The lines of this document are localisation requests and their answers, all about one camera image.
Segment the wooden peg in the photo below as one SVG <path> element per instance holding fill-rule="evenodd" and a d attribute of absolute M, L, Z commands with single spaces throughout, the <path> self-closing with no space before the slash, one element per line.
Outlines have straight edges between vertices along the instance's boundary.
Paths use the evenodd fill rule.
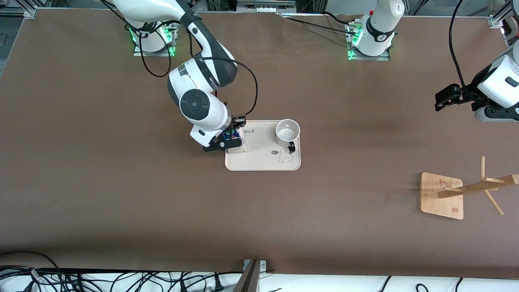
<path fill-rule="evenodd" d="M 485 178 L 485 157 L 481 156 L 481 181 Z"/>
<path fill-rule="evenodd" d="M 508 187 L 509 185 L 519 184 L 519 175 L 509 175 L 505 177 L 500 177 L 499 180 L 502 180 L 502 183 L 497 183 L 493 181 L 482 181 L 473 184 L 464 185 L 459 187 L 461 192 L 458 191 L 441 191 L 438 192 L 438 198 L 448 198 L 454 196 L 467 195 L 475 192 L 482 192 L 484 190 L 491 190 L 497 188 Z"/>
<path fill-rule="evenodd" d="M 504 180 L 502 180 L 502 179 L 487 178 L 487 177 L 484 177 L 481 181 L 491 181 L 491 182 L 496 182 L 496 183 L 504 183 Z"/>
<path fill-rule="evenodd" d="M 460 189 L 453 189 L 453 188 L 449 188 L 449 187 L 443 187 L 442 189 L 443 189 L 444 191 L 461 192 Z"/>
<path fill-rule="evenodd" d="M 490 192 L 488 190 L 484 190 L 485 191 L 485 194 L 487 195 L 488 199 L 490 200 L 490 202 L 492 202 L 492 205 L 494 206 L 494 208 L 497 210 L 497 212 L 499 213 L 499 215 L 504 215 L 504 212 L 503 210 L 501 210 L 501 208 L 499 207 L 499 205 L 497 204 L 496 200 L 494 200 L 494 198 L 492 197 L 492 195 L 490 194 Z"/>

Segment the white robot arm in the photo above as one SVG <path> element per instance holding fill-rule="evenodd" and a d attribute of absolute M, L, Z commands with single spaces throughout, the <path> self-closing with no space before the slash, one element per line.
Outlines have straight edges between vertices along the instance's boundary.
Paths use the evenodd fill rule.
<path fill-rule="evenodd" d="M 243 125 L 239 123 L 244 123 L 244 118 L 233 118 L 227 106 L 212 94 L 234 81 L 238 70 L 232 62 L 234 57 L 184 0 L 113 0 L 113 4 L 125 18 L 133 21 L 180 21 L 200 44 L 202 51 L 171 71 L 168 80 L 171 98 L 194 124 L 190 133 L 193 139 L 209 147 L 226 129 Z M 233 143 L 214 150 L 241 146 L 239 139 Z"/>
<path fill-rule="evenodd" d="M 436 111 L 452 104 L 472 103 L 475 118 L 483 122 L 519 122 L 519 45 L 508 47 L 480 71 L 465 92 L 451 84 L 436 94 Z"/>
<path fill-rule="evenodd" d="M 402 0 L 378 0 L 373 13 L 361 18 L 362 31 L 353 45 L 368 56 L 379 56 L 394 37 L 394 29 L 404 15 Z"/>

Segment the black cable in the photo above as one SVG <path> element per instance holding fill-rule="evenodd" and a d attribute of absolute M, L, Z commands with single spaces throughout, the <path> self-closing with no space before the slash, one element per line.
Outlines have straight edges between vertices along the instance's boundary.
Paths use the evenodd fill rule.
<path fill-rule="evenodd" d="M 186 284 L 184 283 L 184 279 L 183 279 L 184 278 L 184 272 L 180 273 L 180 278 L 182 279 L 182 281 L 180 282 L 180 290 L 186 289 Z"/>
<path fill-rule="evenodd" d="M 159 277 L 157 274 L 154 274 L 154 275 L 152 276 L 152 278 L 157 278 L 157 279 L 159 279 L 159 280 L 161 280 L 161 281 L 163 281 L 163 282 L 167 282 L 167 283 L 173 283 L 173 282 L 175 282 L 176 280 L 173 280 L 173 279 L 171 278 L 171 273 L 168 273 L 168 274 L 169 274 L 169 280 L 168 280 L 168 279 L 164 279 L 164 278 L 162 278 L 162 277 Z"/>
<path fill-rule="evenodd" d="M 101 289 L 101 287 L 99 287 L 96 283 L 94 283 L 94 281 L 81 277 L 81 274 L 77 275 L 77 280 L 79 283 L 81 283 L 81 285 L 83 285 L 83 281 L 84 281 L 84 282 L 94 286 L 97 290 L 99 290 L 99 292 L 103 292 L 103 289 Z"/>
<path fill-rule="evenodd" d="M 70 275 L 65 276 L 65 281 L 67 281 L 69 285 L 72 285 L 72 290 L 74 290 L 75 292 L 84 292 L 84 291 L 81 291 L 80 289 L 78 289 L 77 282 L 74 283 L 74 281 L 72 280 Z"/>
<path fill-rule="evenodd" d="M 420 290 L 419 290 L 420 287 L 423 287 L 426 292 L 429 292 L 429 289 L 427 289 L 427 287 L 422 283 L 416 284 L 416 286 L 415 286 L 416 292 L 420 292 Z"/>
<path fill-rule="evenodd" d="M 171 290 L 173 290 L 173 288 L 175 287 L 175 285 L 178 283 L 178 282 L 182 282 L 184 281 L 184 277 L 187 275 L 187 274 L 190 274 L 191 272 L 187 272 L 186 274 L 184 274 L 184 272 L 182 272 L 180 274 L 180 278 L 178 280 L 176 280 L 175 283 L 173 283 L 173 285 L 171 285 L 171 287 L 169 287 L 168 291 L 166 292 L 170 292 Z"/>
<path fill-rule="evenodd" d="M 299 20 L 299 19 L 288 18 L 288 17 L 286 17 L 286 19 L 290 19 L 292 21 L 297 21 L 297 22 L 304 23 L 304 24 L 309 24 L 309 25 L 317 26 L 318 28 L 322 28 L 322 29 L 327 29 L 327 30 L 331 30 L 331 31 L 338 31 L 338 32 L 346 33 L 346 34 L 355 35 L 355 32 L 353 32 L 353 31 L 345 31 L 345 30 L 329 28 L 328 26 L 324 26 L 324 25 L 320 25 L 320 24 L 315 24 L 315 23 L 311 23 L 311 22 L 306 22 L 306 21 Z"/>
<path fill-rule="evenodd" d="M 34 283 L 36 283 L 36 286 L 38 286 L 38 291 L 39 292 L 43 292 L 42 291 L 42 286 L 40 285 L 40 283 L 38 281 L 33 281 Z"/>
<path fill-rule="evenodd" d="M 338 19 L 335 15 L 331 14 L 331 13 L 328 12 L 328 11 L 325 11 L 325 12 L 323 12 L 322 14 L 325 14 L 325 15 L 329 15 L 329 16 L 331 16 L 331 17 L 332 17 L 335 21 L 337 21 L 338 23 L 348 24 L 348 21 L 340 20 L 340 19 Z"/>
<path fill-rule="evenodd" d="M 189 51 L 190 51 L 191 56 L 193 56 L 193 40 L 192 40 L 191 34 L 189 32 L 188 32 L 188 35 L 189 35 Z M 254 85 L 256 87 L 256 93 L 254 95 L 254 103 L 252 104 L 252 107 L 251 107 L 251 109 L 248 112 L 246 112 L 244 114 L 240 114 L 240 115 L 234 115 L 234 116 L 243 116 L 243 115 L 246 116 L 246 115 L 249 115 L 250 113 L 252 113 L 252 111 L 254 111 L 254 109 L 256 108 L 256 104 L 258 102 L 259 86 L 258 86 L 258 79 L 256 78 L 256 74 L 254 74 L 252 69 L 250 69 L 247 65 L 245 65 L 245 64 L 243 64 L 243 63 L 241 63 L 239 61 L 230 59 L 230 58 L 202 57 L 202 58 L 200 58 L 200 60 L 222 60 L 222 61 L 236 63 L 236 64 L 242 66 L 243 68 L 245 68 L 249 73 L 251 73 L 252 77 L 254 78 Z"/>
<path fill-rule="evenodd" d="M 243 272 L 224 272 L 224 273 L 218 273 L 218 275 L 226 275 L 226 274 L 243 274 Z M 209 276 L 198 276 L 198 277 L 202 277 L 202 279 L 198 280 L 198 281 L 194 281 L 193 283 L 191 283 L 190 285 L 186 286 L 186 288 L 184 290 L 180 290 L 179 292 L 187 292 L 187 289 L 190 288 L 191 286 L 197 284 L 198 282 L 202 282 L 202 281 L 205 281 L 211 277 L 214 277 L 214 275 L 209 275 Z"/>
<path fill-rule="evenodd" d="M 5 280 L 5 279 L 8 279 L 8 278 L 11 278 L 11 277 L 15 277 L 15 276 L 24 276 L 24 275 L 27 275 L 26 273 L 20 273 L 20 272 L 12 272 L 12 273 L 8 273 L 8 274 L 4 274 L 0 277 L 0 281 L 1 280 Z"/>
<path fill-rule="evenodd" d="M 120 279 L 120 277 L 122 277 L 122 276 L 124 276 L 126 274 L 129 274 L 129 273 L 134 273 L 132 276 L 135 276 L 135 275 L 138 274 L 138 272 L 125 272 L 125 273 L 122 273 L 121 275 L 118 275 L 117 277 L 115 277 L 114 281 L 112 282 L 112 285 L 110 286 L 110 292 L 113 291 L 114 286 L 115 286 L 115 282 L 117 282 L 119 280 L 122 280 L 122 279 Z"/>
<path fill-rule="evenodd" d="M 151 279 L 151 277 L 148 279 L 148 281 L 150 281 L 150 282 L 152 282 L 152 283 L 154 283 L 154 284 L 159 285 L 159 286 L 160 286 L 160 290 L 161 290 L 161 292 L 164 292 L 164 287 L 162 286 L 162 284 L 153 281 L 153 280 Z"/>
<path fill-rule="evenodd" d="M 8 251 L 6 253 L 3 253 L 3 254 L 0 254 L 0 257 L 1 256 L 5 256 L 5 255 L 13 255 L 13 254 L 30 254 L 30 255 L 37 255 L 37 256 L 41 256 L 41 257 L 44 257 L 46 260 L 48 260 L 53 266 L 54 268 L 56 269 L 56 271 L 58 271 L 59 273 L 61 273 L 61 270 L 60 268 L 58 267 L 58 265 L 47 255 L 45 254 L 42 254 L 42 253 L 39 253 L 37 251 L 30 251 L 30 250 L 13 250 L 13 251 Z M 41 290 L 42 288 L 40 287 L 39 283 L 36 281 L 36 284 L 38 285 L 38 288 Z"/>
<path fill-rule="evenodd" d="M 380 289 L 379 292 L 384 292 L 384 289 L 386 289 L 386 285 L 388 284 L 389 279 L 391 279 L 391 276 L 387 277 L 386 281 L 384 282 L 384 285 L 382 286 L 382 289 Z"/>
<path fill-rule="evenodd" d="M 29 284 L 23 290 L 23 292 L 31 292 L 33 284 L 34 284 L 34 282 L 30 281 Z"/>
<path fill-rule="evenodd" d="M 106 3 L 104 3 L 104 5 L 108 4 L 108 5 L 110 5 L 110 6 L 114 7 L 114 8 L 117 8 L 113 3 L 110 3 L 110 2 L 108 2 L 106 0 L 101 0 L 101 2 L 106 2 Z"/>
<path fill-rule="evenodd" d="M 422 2 L 422 4 L 421 4 L 418 8 L 416 8 L 416 10 L 415 10 L 415 12 L 413 13 L 413 15 L 416 15 L 416 14 L 418 13 L 418 11 L 419 11 L 420 9 L 422 9 L 422 7 L 423 7 L 425 4 L 427 4 L 427 2 L 429 2 L 429 0 L 425 0 L 424 2 Z"/>
<path fill-rule="evenodd" d="M 218 274 L 215 273 L 214 274 L 214 292 L 220 292 L 223 289 L 225 289 L 225 287 L 222 285 L 222 282 L 220 282 L 220 277 L 218 276 Z"/>
<path fill-rule="evenodd" d="M 56 289 L 56 287 L 54 287 L 54 283 L 52 283 L 49 279 L 45 278 L 45 277 L 40 277 L 40 278 L 43 278 L 44 280 L 47 281 L 47 283 L 49 283 L 49 285 L 52 286 L 52 288 L 54 289 L 55 292 L 58 292 L 58 290 Z"/>
<path fill-rule="evenodd" d="M 503 10 L 509 8 L 509 6 L 510 6 L 511 3 L 512 3 L 512 2 L 508 2 L 508 5 L 503 5 L 503 6 L 501 7 L 501 9 L 500 9 L 498 12 L 496 12 L 494 15 L 498 15 L 498 14 L 500 14 L 501 12 L 503 12 Z"/>
<path fill-rule="evenodd" d="M 461 281 L 463 281 L 463 277 L 461 277 L 458 282 L 456 283 L 456 288 L 454 289 L 454 292 L 458 292 L 458 287 L 459 287 L 459 284 L 461 283 Z"/>
<path fill-rule="evenodd" d="M 454 65 L 456 66 L 456 72 L 458 73 L 459 81 L 461 83 L 461 86 L 462 86 L 464 92 L 469 96 L 470 99 L 474 99 L 472 97 L 472 95 L 470 94 L 470 92 L 467 90 L 467 86 L 465 85 L 465 81 L 463 80 L 463 76 L 461 75 L 461 69 L 459 67 L 459 63 L 458 63 L 458 60 L 456 59 L 456 55 L 454 54 L 454 49 L 453 49 L 453 24 L 454 24 L 454 19 L 456 18 L 456 13 L 458 13 L 458 9 L 461 6 L 462 2 L 463 2 L 463 0 L 459 0 L 458 5 L 456 5 L 456 8 L 454 8 L 453 16 L 450 19 L 450 25 L 449 25 L 449 50 L 450 50 L 450 55 L 453 58 Z"/>
<path fill-rule="evenodd" d="M 121 280 L 124 280 L 124 279 L 128 279 L 130 277 L 133 277 L 135 276 L 137 273 L 134 273 L 133 275 L 129 275 L 127 277 L 124 277 L 124 278 L 120 278 L 118 279 L 118 281 L 121 281 Z M 87 278 L 83 278 L 83 280 L 87 280 L 89 282 L 108 282 L 108 283 L 112 283 L 113 281 L 110 281 L 110 280 L 103 280 L 103 279 L 87 279 Z"/>
<path fill-rule="evenodd" d="M 139 282 L 142 282 L 143 279 L 144 279 L 145 277 L 147 277 L 147 275 L 144 276 L 144 273 L 142 273 L 142 274 L 143 274 L 143 276 L 142 276 L 140 279 L 138 279 L 135 283 L 133 283 L 133 284 L 130 286 L 130 288 L 128 288 L 128 289 L 126 290 L 126 292 L 130 292 L 131 288 L 133 288 L 133 287 L 134 287 L 135 285 L 137 285 Z"/>
<path fill-rule="evenodd" d="M 162 77 L 167 76 L 169 74 L 169 71 L 171 70 L 171 53 L 169 52 L 169 48 L 168 48 L 168 44 L 166 43 L 166 40 L 160 35 L 160 33 L 157 32 L 157 34 L 159 35 L 160 39 L 164 42 L 166 51 L 168 51 L 169 65 L 168 65 L 168 70 L 166 71 L 166 73 L 164 73 L 163 75 L 157 75 L 148 68 L 148 65 L 146 64 L 146 60 L 144 60 L 144 53 L 142 52 L 142 33 L 140 33 L 140 32 L 139 32 L 139 51 L 141 51 L 141 60 L 142 60 L 142 63 L 144 64 L 144 67 L 148 71 L 148 73 L 150 73 L 151 75 L 153 75 L 155 77 L 162 78 Z"/>
<path fill-rule="evenodd" d="M 79 290 L 81 292 L 85 292 L 85 288 L 83 287 L 83 283 L 81 282 L 81 274 L 77 274 L 77 285 L 79 286 Z"/>

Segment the power cable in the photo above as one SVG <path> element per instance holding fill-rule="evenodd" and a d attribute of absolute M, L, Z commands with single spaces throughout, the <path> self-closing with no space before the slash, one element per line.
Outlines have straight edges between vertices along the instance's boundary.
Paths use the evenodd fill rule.
<path fill-rule="evenodd" d="M 332 17 L 335 21 L 337 21 L 338 23 L 348 24 L 348 21 L 340 20 L 340 19 L 338 19 L 335 15 L 331 14 L 331 13 L 328 12 L 328 11 L 325 11 L 325 12 L 323 12 L 322 14 L 325 14 L 325 15 L 329 15 L 329 16 L 331 16 L 331 17 Z"/>
<path fill-rule="evenodd" d="M 458 287 L 459 287 L 459 284 L 461 283 L 461 281 L 463 281 L 463 277 L 461 277 L 458 282 L 456 283 L 456 288 L 454 289 L 454 292 L 458 292 Z"/>
<path fill-rule="evenodd" d="M 148 65 L 146 64 L 146 60 L 144 59 L 144 53 L 143 53 L 143 49 L 142 49 L 142 33 L 139 32 L 139 51 L 141 52 L 141 60 L 142 60 L 142 63 L 144 64 L 144 67 L 146 68 L 146 70 L 148 71 L 149 74 L 155 76 L 155 77 L 158 77 L 158 78 L 162 78 L 162 77 L 165 77 L 169 74 L 169 72 L 171 71 L 171 53 L 169 52 L 169 48 L 168 48 L 168 43 L 166 43 L 166 40 L 162 37 L 162 35 L 160 35 L 159 32 L 156 32 L 158 34 L 158 36 L 160 37 L 160 39 L 164 42 L 164 46 L 166 48 L 166 51 L 168 52 L 168 60 L 169 60 L 169 64 L 168 64 L 168 70 L 162 74 L 162 75 L 158 75 L 158 74 L 155 74 L 153 73 L 149 68 L 148 68 Z"/>
<path fill-rule="evenodd" d="M 418 11 L 419 11 L 420 9 L 422 9 L 422 7 L 423 7 L 425 4 L 427 4 L 427 2 L 429 2 L 429 0 L 425 0 L 425 1 L 423 1 L 423 2 L 421 3 L 421 5 L 420 5 L 418 8 L 416 8 L 415 12 L 413 13 L 413 16 L 416 15 L 416 14 L 418 13 Z"/>
<path fill-rule="evenodd" d="M 379 292 L 384 292 L 384 289 L 386 289 L 386 285 L 388 284 L 389 279 L 391 279 L 391 276 L 387 277 L 386 281 L 384 282 L 384 284 Z"/>
<path fill-rule="evenodd" d="M 193 55 L 193 39 L 192 39 L 192 36 L 191 36 L 191 34 L 189 32 L 188 32 L 188 34 L 189 34 L 189 53 L 191 54 L 191 57 L 194 58 L 195 56 Z M 250 113 L 252 113 L 252 111 L 254 111 L 254 109 L 256 108 L 257 101 L 258 101 L 259 85 L 258 85 L 258 79 L 256 77 L 256 74 L 254 74 L 252 69 L 250 69 L 247 65 L 243 64 L 242 62 L 239 62 L 239 61 L 236 61 L 236 60 L 233 60 L 233 59 L 230 59 L 230 58 L 202 57 L 202 58 L 200 58 L 200 60 L 222 60 L 222 61 L 227 61 L 227 62 L 235 63 L 235 64 L 238 64 L 238 65 L 242 66 L 249 73 L 251 73 L 252 77 L 254 78 L 254 86 L 255 86 L 255 90 L 256 90 L 256 93 L 254 95 L 254 103 L 252 104 L 252 107 L 251 107 L 251 109 L 249 111 L 247 111 L 244 114 L 234 115 L 234 117 L 236 117 L 236 116 L 247 116 Z"/>
<path fill-rule="evenodd" d="M 296 22 L 300 22 L 300 23 L 304 23 L 304 24 L 308 24 L 308 25 L 313 25 L 313 26 L 316 26 L 316 27 L 322 28 L 322 29 L 327 29 L 327 30 L 331 30 L 331 31 L 337 31 L 337 32 L 342 32 L 342 33 L 346 33 L 346 34 L 355 35 L 355 32 L 351 32 L 351 31 L 345 31 L 345 30 L 329 28 L 328 26 L 324 26 L 324 25 L 320 25 L 320 24 L 315 24 L 315 23 L 311 23 L 311 22 L 306 22 L 306 21 L 299 20 L 299 19 L 293 19 L 293 18 L 288 18 L 288 17 L 286 17 L 286 19 L 290 19 L 292 21 L 296 21 Z"/>
<path fill-rule="evenodd" d="M 58 267 L 58 265 L 47 255 L 45 254 L 42 254 L 42 253 L 39 253 L 37 251 L 30 251 L 30 250 L 13 250 L 13 251 L 8 251 L 6 253 L 2 253 L 0 254 L 0 257 L 1 256 L 5 256 L 5 255 L 14 255 L 14 254 L 29 254 L 29 255 L 36 255 L 36 256 L 40 256 L 40 257 L 44 257 L 46 260 L 48 260 L 53 266 L 54 268 L 56 269 L 56 271 L 60 272 L 60 268 Z M 36 284 L 38 285 L 38 288 L 41 290 L 41 287 L 38 283 L 38 281 L 36 281 Z"/>
<path fill-rule="evenodd" d="M 465 81 L 463 80 L 463 76 L 461 74 L 461 69 L 459 67 L 458 60 L 456 59 L 456 55 L 454 54 L 454 49 L 453 49 L 453 24 L 454 24 L 454 19 L 456 18 L 456 13 L 458 13 L 458 9 L 461 6 L 462 2 L 463 2 L 463 0 L 459 0 L 458 4 L 456 5 L 456 8 L 454 8 L 453 16 L 450 19 L 450 25 L 449 25 L 449 50 L 450 50 L 450 55 L 452 56 L 452 59 L 454 61 L 454 66 L 456 66 L 456 72 L 458 73 L 459 81 L 461 83 L 461 86 L 462 86 L 464 92 L 469 96 L 470 99 L 474 99 L 472 97 L 472 95 L 470 94 L 470 92 L 467 90 L 467 87 L 465 85 Z"/>

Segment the tray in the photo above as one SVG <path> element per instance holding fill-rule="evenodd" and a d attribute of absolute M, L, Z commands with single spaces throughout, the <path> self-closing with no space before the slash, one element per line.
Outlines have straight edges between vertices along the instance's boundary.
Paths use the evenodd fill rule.
<path fill-rule="evenodd" d="M 276 142 L 276 125 L 281 120 L 252 120 L 241 128 L 247 147 L 246 152 L 225 151 L 225 166 L 232 171 L 297 170 L 301 166 L 299 136 L 294 141 L 295 152 Z"/>

